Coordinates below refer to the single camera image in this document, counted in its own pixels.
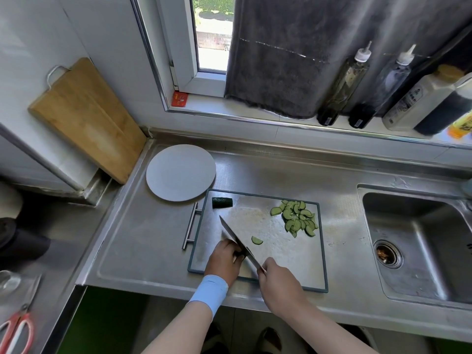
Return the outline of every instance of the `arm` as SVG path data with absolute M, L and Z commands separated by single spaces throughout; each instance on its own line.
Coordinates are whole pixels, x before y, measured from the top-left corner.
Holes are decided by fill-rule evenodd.
M 261 292 L 268 308 L 282 318 L 319 354 L 377 354 L 339 324 L 311 305 L 300 282 L 272 257 L 258 271 Z
M 226 293 L 239 275 L 244 256 L 231 240 L 220 241 L 205 268 L 205 277 L 184 309 L 142 354 L 199 354 L 209 325 Z

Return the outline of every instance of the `sink drain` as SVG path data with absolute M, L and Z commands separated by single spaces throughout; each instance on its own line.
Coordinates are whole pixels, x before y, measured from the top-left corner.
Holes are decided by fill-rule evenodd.
M 385 240 L 377 241 L 375 244 L 377 259 L 388 268 L 399 268 L 403 264 L 403 257 L 397 247 Z

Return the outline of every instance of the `light blue sleeve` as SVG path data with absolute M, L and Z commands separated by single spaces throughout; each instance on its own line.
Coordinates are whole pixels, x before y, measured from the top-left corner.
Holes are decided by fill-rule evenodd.
M 198 286 L 189 303 L 194 301 L 205 303 L 211 309 L 213 317 L 215 317 L 216 311 L 226 297 L 226 293 L 228 293 L 228 284 L 224 279 L 215 275 L 207 275 Z

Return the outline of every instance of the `round plate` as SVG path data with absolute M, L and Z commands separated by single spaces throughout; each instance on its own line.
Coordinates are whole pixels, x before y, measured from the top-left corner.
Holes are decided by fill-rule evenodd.
M 209 152 L 198 146 L 180 144 L 152 158 L 146 170 L 146 181 L 161 199 L 186 201 L 205 192 L 215 175 L 215 160 Z

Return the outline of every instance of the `person's left hand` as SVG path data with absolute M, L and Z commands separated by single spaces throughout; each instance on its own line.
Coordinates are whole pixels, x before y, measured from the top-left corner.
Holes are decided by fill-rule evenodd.
M 241 252 L 236 242 L 228 238 L 221 240 L 209 257 L 204 275 L 219 276 L 226 281 L 228 287 L 231 287 L 239 275 L 244 260 L 244 255 L 234 260 L 234 252 Z

